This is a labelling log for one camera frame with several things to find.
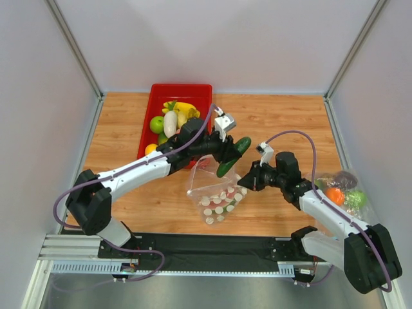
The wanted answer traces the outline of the dark green cucumber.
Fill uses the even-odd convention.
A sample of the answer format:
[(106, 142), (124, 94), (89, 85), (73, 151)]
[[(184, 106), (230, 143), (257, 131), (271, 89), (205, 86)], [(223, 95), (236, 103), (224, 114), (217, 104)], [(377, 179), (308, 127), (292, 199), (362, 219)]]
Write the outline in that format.
[(229, 148), (229, 157), (226, 162), (221, 162), (216, 171), (218, 178), (224, 177), (235, 165), (235, 163), (243, 156), (246, 150), (250, 147), (252, 139), (245, 136), (239, 139), (235, 144)]

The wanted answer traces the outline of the polka dot zip bag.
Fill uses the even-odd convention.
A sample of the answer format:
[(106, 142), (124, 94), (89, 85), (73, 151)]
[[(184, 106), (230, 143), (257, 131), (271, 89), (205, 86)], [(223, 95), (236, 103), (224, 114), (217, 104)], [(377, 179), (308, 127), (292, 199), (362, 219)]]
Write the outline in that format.
[[(193, 202), (200, 219), (209, 226), (223, 223), (241, 201), (247, 195), (247, 189), (237, 184), (240, 175), (236, 172), (236, 167), (222, 178), (216, 176), (219, 163), (211, 155), (201, 157), (192, 167), (186, 185), (186, 195)], [(221, 192), (239, 190), (244, 195), (243, 199), (235, 205), (228, 205), (226, 209), (216, 207), (214, 210), (205, 208), (210, 197), (218, 197)]]

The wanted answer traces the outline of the yellow pear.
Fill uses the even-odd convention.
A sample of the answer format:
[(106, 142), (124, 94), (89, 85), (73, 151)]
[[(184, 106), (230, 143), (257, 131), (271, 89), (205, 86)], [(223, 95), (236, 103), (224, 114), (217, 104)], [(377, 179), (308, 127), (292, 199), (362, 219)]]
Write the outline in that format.
[(183, 111), (179, 111), (177, 114), (178, 117), (178, 128), (181, 128), (189, 119), (189, 117), (187, 116), (187, 114)]

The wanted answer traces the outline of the white radish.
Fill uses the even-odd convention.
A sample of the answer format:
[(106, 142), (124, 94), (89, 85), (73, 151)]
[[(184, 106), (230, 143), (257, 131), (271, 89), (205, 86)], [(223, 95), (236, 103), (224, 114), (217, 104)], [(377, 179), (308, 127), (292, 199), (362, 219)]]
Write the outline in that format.
[(176, 103), (176, 100), (171, 101), (167, 107), (162, 110), (164, 113), (164, 133), (168, 138), (172, 137), (177, 130), (178, 117), (174, 110)]

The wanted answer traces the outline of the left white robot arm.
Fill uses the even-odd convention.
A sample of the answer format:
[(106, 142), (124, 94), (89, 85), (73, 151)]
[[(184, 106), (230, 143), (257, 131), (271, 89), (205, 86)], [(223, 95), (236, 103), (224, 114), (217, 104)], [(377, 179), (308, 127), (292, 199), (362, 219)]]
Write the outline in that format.
[(117, 247), (132, 239), (131, 231), (111, 215), (114, 201), (148, 182), (167, 177), (196, 157), (212, 155), (221, 165), (235, 163), (242, 156), (228, 132), (236, 126), (230, 114), (215, 118), (208, 132), (199, 118), (192, 118), (178, 134), (149, 155), (112, 171), (80, 173), (66, 207), (87, 236), (100, 236)]

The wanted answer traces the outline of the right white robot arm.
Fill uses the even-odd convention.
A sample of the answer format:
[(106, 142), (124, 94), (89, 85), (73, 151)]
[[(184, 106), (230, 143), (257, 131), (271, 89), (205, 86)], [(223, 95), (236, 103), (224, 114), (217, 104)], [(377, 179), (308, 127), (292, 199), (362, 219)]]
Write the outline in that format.
[(278, 188), (283, 198), (298, 210), (314, 217), (332, 236), (313, 227), (298, 232), (302, 250), (341, 269), (358, 292), (374, 289), (390, 293), (392, 281), (402, 275), (390, 233), (380, 223), (370, 225), (331, 203), (313, 182), (303, 178), (294, 154), (280, 152), (275, 166), (252, 162), (238, 185), (251, 191)]

